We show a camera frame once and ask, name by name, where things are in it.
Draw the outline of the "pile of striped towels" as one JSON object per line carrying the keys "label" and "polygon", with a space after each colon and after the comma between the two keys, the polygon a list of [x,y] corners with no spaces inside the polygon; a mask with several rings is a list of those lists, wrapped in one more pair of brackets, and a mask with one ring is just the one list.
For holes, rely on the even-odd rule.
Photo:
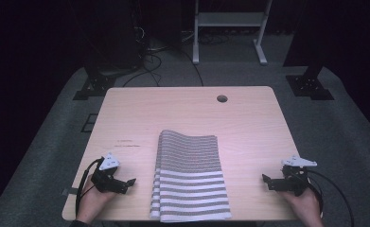
{"label": "pile of striped towels", "polygon": [[150,218],[170,223],[231,217],[218,138],[161,131]]}

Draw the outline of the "black floor socket plate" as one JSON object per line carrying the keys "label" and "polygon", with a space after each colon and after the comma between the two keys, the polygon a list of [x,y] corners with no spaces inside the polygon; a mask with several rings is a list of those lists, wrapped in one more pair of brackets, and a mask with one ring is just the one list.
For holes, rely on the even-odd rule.
{"label": "black floor socket plate", "polygon": [[90,133],[97,122],[97,113],[89,113],[84,124],[81,127],[81,132]]}

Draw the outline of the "black stand base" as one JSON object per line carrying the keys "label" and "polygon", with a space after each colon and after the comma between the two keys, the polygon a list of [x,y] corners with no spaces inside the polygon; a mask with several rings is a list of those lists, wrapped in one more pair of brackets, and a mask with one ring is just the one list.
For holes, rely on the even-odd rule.
{"label": "black stand base", "polygon": [[76,91],[74,100],[87,100],[91,96],[105,96],[115,85],[115,77],[101,74],[96,67],[85,66],[87,79],[82,88]]}
{"label": "black stand base", "polygon": [[293,94],[308,96],[311,100],[333,100],[333,95],[318,80],[322,69],[322,64],[311,65],[303,75],[287,75],[286,80]]}

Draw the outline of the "person's left hand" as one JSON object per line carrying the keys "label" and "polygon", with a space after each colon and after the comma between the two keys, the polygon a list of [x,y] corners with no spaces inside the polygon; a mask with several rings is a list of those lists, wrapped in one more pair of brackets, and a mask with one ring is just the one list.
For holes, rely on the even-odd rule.
{"label": "person's left hand", "polygon": [[116,197],[114,192],[99,192],[88,177],[84,186],[85,194],[81,196],[76,221],[90,226],[105,206]]}

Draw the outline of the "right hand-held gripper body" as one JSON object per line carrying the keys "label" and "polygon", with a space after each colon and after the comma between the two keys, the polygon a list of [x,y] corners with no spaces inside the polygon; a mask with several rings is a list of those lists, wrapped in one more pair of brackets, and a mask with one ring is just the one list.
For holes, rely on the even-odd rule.
{"label": "right hand-held gripper body", "polygon": [[299,197],[308,188],[314,194],[318,194],[308,179],[308,167],[317,166],[315,161],[293,155],[283,160],[282,164],[283,179],[273,180],[273,190],[293,192],[296,197]]}

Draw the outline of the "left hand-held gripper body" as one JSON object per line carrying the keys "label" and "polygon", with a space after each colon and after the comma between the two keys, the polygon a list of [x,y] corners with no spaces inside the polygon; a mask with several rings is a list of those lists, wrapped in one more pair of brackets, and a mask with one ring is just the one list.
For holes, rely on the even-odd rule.
{"label": "left hand-held gripper body", "polygon": [[121,194],[119,189],[123,186],[127,186],[126,182],[119,181],[115,178],[115,172],[119,165],[119,161],[111,152],[101,158],[91,178],[92,183],[99,192],[115,192]]}

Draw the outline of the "white metal stand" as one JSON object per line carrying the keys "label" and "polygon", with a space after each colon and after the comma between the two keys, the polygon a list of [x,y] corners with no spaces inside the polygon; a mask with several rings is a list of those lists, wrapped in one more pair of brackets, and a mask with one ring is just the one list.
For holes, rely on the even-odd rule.
{"label": "white metal stand", "polygon": [[262,49],[261,43],[268,23],[273,0],[266,0],[266,7],[261,12],[201,12],[199,11],[200,0],[195,0],[194,16],[194,39],[192,62],[200,62],[199,29],[201,27],[258,27],[258,36],[253,40],[255,52],[261,65],[267,65],[268,61]]}

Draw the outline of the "person's right hand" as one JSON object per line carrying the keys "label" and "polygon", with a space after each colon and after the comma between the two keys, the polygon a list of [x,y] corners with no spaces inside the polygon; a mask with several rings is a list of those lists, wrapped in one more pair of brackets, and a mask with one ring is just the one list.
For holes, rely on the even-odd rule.
{"label": "person's right hand", "polygon": [[301,196],[281,191],[278,194],[291,206],[293,213],[305,227],[325,227],[321,218],[320,203],[312,190],[306,189]]}

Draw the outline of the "grey tape strip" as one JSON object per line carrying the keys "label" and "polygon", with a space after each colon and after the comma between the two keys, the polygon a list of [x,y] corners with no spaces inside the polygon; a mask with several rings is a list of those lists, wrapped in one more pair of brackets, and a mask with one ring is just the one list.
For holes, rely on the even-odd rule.
{"label": "grey tape strip", "polygon": [[61,192],[61,195],[68,196],[68,195],[77,195],[78,189],[77,188],[64,188]]}

